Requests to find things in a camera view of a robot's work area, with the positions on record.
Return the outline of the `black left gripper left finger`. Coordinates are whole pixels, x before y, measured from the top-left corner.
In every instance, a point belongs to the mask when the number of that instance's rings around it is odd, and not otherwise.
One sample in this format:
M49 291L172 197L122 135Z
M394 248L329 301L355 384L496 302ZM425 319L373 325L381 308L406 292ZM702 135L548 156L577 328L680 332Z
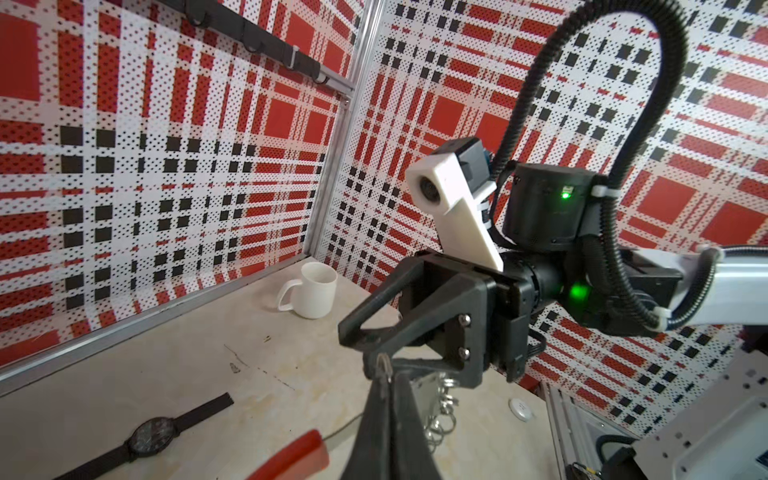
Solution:
M363 415L342 479L389 478L392 379L391 358L385 353L379 353Z

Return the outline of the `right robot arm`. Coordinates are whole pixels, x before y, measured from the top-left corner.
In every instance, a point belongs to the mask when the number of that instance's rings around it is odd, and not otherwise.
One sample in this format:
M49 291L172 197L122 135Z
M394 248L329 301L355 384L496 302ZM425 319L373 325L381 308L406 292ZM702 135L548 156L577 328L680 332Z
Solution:
M624 186L620 241L688 252L767 242L767 5L687 1L689 55L667 113ZM411 203L407 167L465 136L499 146L524 78L573 1L390 1L366 62L351 141L323 228L324 258L367 290L405 256L438 247ZM607 172L656 81L659 43L631 14L576 34L539 88L514 157ZM740 322L622 339L559 306L535 322L529 365L637 436L689 406L740 346Z

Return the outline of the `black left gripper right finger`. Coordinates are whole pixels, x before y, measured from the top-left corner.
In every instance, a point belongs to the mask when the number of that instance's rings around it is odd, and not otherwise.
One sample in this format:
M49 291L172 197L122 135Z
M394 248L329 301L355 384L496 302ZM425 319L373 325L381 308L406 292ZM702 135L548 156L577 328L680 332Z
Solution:
M396 373L391 382L390 417L390 478L440 479L405 372Z

